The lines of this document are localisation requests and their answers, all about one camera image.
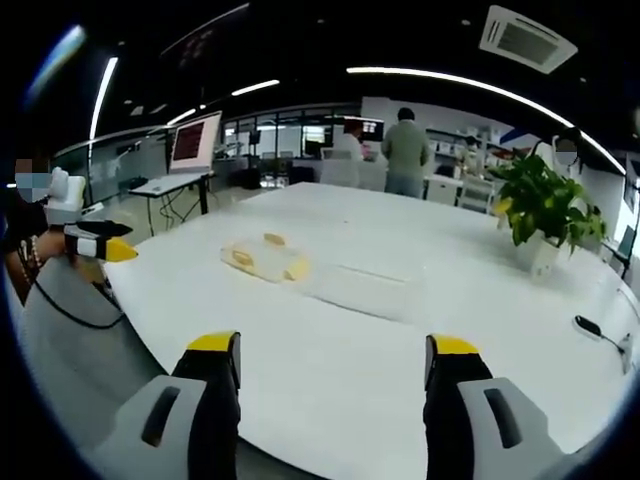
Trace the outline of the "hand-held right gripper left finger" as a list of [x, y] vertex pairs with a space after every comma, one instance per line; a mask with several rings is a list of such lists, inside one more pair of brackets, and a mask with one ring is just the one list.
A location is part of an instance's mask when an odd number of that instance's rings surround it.
[[189, 343], [170, 375], [140, 388], [92, 451], [104, 479], [235, 479], [241, 335]]

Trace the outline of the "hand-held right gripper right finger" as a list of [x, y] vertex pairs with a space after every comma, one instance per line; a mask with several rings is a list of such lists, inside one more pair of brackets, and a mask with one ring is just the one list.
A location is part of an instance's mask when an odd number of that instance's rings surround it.
[[426, 337], [424, 388], [428, 479], [563, 479], [574, 466], [545, 413], [469, 342]]

